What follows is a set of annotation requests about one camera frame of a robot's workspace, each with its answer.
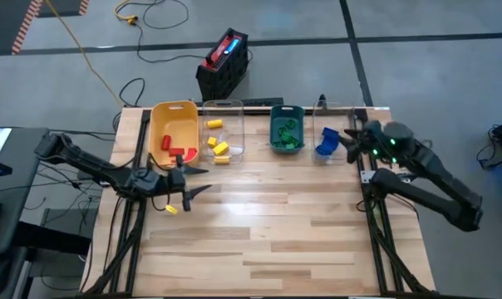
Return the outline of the teal plastic bin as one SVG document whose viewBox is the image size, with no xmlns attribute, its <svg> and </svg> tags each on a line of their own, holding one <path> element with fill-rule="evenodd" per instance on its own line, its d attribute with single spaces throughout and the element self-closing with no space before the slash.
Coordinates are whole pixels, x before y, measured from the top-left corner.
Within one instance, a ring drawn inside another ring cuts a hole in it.
<svg viewBox="0 0 502 299">
<path fill-rule="evenodd" d="M 304 116 L 305 110 L 301 106 L 276 105 L 271 109 L 269 144 L 273 152 L 277 154 L 296 154 L 304 147 Z M 293 129 L 288 129 L 286 127 L 286 121 L 289 119 L 295 120 L 297 123 Z M 280 127 L 285 127 L 287 129 L 284 135 L 290 135 L 291 140 L 299 141 L 299 145 L 296 149 L 288 149 L 287 144 L 281 141 L 281 136 L 278 135 L 278 129 Z M 273 147 L 273 142 L 275 141 L 281 142 L 282 147 Z"/>
</svg>

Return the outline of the black power strip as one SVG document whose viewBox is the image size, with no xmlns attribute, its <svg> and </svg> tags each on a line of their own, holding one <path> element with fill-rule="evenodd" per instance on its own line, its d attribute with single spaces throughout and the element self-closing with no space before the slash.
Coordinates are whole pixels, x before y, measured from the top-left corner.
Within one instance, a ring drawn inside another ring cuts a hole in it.
<svg viewBox="0 0 502 299">
<path fill-rule="evenodd" d="M 241 99 L 241 100 L 207 100 L 201 102 L 195 102 L 197 107 L 219 107 L 219 108 L 229 108 L 229 107 L 240 107 L 240 106 L 250 106 L 250 107 L 261 107 L 261 106 L 275 106 L 283 105 L 284 100 L 282 97 L 269 97 L 269 98 L 253 98 L 253 99 Z"/>
</svg>

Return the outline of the black aluminium table frame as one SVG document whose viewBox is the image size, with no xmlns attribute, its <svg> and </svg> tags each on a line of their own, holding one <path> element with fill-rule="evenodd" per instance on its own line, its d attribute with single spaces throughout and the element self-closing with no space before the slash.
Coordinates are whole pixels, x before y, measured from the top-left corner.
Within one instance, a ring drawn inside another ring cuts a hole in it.
<svg viewBox="0 0 502 299">
<path fill-rule="evenodd" d="M 413 293 L 430 293 L 431 290 L 424 287 L 399 258 L 391 230 L 391 222 L 384 199 L 373 194 L 369 181 L 362 177 L 368 174 L 362 157 L 358 157 L 357 168 L 359 170 L 362 188 L 362 207 L 367 218 L 367 226 L 370 233 L 372 255 L 376 268 L 376 278 L 379 292 L 384 297 L 406 298 Z M 384 267 L 385 254 L 390 265 L 392 290 L 388 289 L 386 271 Z"/>
<path fill-rule="evenodd" d="M 116 132 L 111 162 L 127 170 L 146 161 L 150 108 L 125 108 Z M 140 294 L 141 243 L 150 198 L 128 199 L 108 189 L 96 213 L 80 293 L 72 299 L 131 299 Z"/>
</svg>

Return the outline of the dark mat striped edge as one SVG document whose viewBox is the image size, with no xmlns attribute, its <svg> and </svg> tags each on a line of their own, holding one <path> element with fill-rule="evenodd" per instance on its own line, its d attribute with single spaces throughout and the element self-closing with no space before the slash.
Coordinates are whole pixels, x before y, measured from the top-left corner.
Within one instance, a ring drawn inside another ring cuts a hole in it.
<svg viewBox="0 0 502 299">
<path fill-rule="evenodd" d="M 47 5 L 49 2 L 60 17 L 81 16 L 86 13 L 90 0 L 42 0 L 38 16 L 40 18 L 55 17 L 52 9 Z"/>
<path fill-rule="evenodd" d="M 17 55 L 42 0 L 0 0 L 0 56 Z"/>
</svg>

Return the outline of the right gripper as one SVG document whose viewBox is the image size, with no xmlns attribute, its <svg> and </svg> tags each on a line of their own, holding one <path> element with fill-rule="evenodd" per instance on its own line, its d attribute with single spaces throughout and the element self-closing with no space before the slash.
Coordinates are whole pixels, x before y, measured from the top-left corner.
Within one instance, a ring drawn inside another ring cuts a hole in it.
<svg viewBox="0 0 502 299">
<path fill-rule="evenodd" d="M 381 123 L 378 120 L 369 120 L 361 130 L 345 129 L 344 132 L 353 138 L 349 140 L 341 138 L 339 142 L 347 151 L 347 162 L 354 163 L 359 154 L 372 154 L 375 157 L 384 157 L 386 151 L 382 145 L 383 133 Z"/>
</svg>

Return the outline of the clear plastic bin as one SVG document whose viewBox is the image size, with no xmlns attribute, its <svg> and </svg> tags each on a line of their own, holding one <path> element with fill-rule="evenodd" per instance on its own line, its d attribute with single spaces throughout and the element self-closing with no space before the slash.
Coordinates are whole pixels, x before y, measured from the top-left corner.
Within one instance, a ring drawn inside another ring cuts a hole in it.
<svg viewBox="0 0 502 299">
<path fill-rule="evenodd" d="M 202 126 L 201 126 L 201 147 L 200 155 L 204 162 L 214 163 L 213 148 L 209 147 L 207 142 L 209 137 L 217 139 L 217 144 L 226 141 L 229 144 L 229 151 L 224 154 L 230 157 L 229 164 L 238 164 L 244 157 L 244 107 L 202 107 Z M 221 119 L 224 124 L 221 128 L 210 129 L 207 126 L 208 120 Z"/>
<path fill-rule="evenodd" d="M 345 129 L 350 128 L 352 120 L 352 109 L 343 107 L 340 103 L 334 101 L 327 102 L 327 109 L 317 108 L 317 102 L 313 105 L 312 115 L 312 149 L 313 161 L 318 165 L 341 165 L 347 162 L 347 151 L 339 142 L 337 149 L 327 158 L 321 158 L 316 155 L 315 149 L 322 143 L 322 130 L 324 127 L 331 128 L 339 132 L 340 139 L 347 138 Z"/>
</svg>

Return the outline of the red black power unit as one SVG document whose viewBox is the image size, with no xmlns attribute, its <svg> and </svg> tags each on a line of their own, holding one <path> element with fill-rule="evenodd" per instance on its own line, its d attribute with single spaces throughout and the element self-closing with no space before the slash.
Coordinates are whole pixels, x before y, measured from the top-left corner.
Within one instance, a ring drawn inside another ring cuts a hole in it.
<svg viewBox="0 0 502 299">
<path fill-rule="evenodd" d="M 247 57 L 247 41 L 247 34 L 228 28 L 200 65 L 217 71 L 230 62 L 242 61 Z"/>
</svg>

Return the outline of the yellow plastic bin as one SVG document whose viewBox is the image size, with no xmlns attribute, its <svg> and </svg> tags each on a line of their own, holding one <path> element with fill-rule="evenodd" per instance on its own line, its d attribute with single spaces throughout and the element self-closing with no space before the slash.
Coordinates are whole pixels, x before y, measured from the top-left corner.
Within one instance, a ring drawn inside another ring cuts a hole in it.
<svg viewBox="0 0 502 299">
<path fill-rule="evenodd" d="M 198 156 L 190 166 L 199 162 L 199 117 L 197 106 L 188 100 L 161 102 L 150 113 L 150 131 L 148 153 L 161 167 L 175 166 L 176 158 L 170 157 L 168 150 L 161 149 L 164 135 L 171 136 L 170 148 L 184 148 L 187 155 L 188 148 L 197 148 Z"/>
</svg>

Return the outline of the black and red toolbox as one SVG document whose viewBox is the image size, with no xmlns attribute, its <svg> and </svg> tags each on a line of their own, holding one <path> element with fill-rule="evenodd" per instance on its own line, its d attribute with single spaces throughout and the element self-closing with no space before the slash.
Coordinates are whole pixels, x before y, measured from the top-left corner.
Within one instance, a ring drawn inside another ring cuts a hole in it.
<svg viewBox="0 0 502 299">
<path fill-rule="evenodd" d="M 217 71 L 211 71 L 201 65 L 196 71 L 196 80 L 202 100 L 224 100 L 229 97 L 238 83 L 244 78 L 249 65 L 249 54 L 242 61 L 230 62 Z"/>
</svg>

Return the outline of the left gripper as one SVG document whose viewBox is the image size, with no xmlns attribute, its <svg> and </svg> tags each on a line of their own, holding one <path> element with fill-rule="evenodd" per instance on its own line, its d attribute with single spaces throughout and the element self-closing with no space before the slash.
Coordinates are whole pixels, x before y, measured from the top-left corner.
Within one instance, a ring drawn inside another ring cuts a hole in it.
<svg viewBox="0 0 502 299">
<path fill-rule="evenodd" d="M 211 187 L 211 184 L 200 186 L 194 189 L 185 190 L 185 176 L 184 174 L 204 174 L 208 173 L 207 169 L 198 169 L 188 166 L 181 154 L 177 154 L 176 168 L 170 169 L 166 174 L 155 173 L 155 189 L 152 192 L 153 196 L 161 196 L 167 194 L 182 193 L 182 205 L 185 212 L 191 211 L 191 202 L 194 197 L 199 193 Z"/>
</svg>

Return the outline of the black side desk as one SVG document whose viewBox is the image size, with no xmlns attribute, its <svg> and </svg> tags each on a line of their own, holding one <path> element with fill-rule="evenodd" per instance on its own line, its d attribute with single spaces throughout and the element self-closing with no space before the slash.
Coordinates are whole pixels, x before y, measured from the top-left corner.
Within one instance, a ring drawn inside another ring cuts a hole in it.
<svg viewBox="0 0 502 299">
<path fill-rule="evenodd" d="M 0 163 L 12 168 L 11 174 L 0 177 L 0 253 L 11 247 L 37 172 L 34 150 L 48 132 L 43 128 L 14 129 L 0 151 Z"/>
</svg>

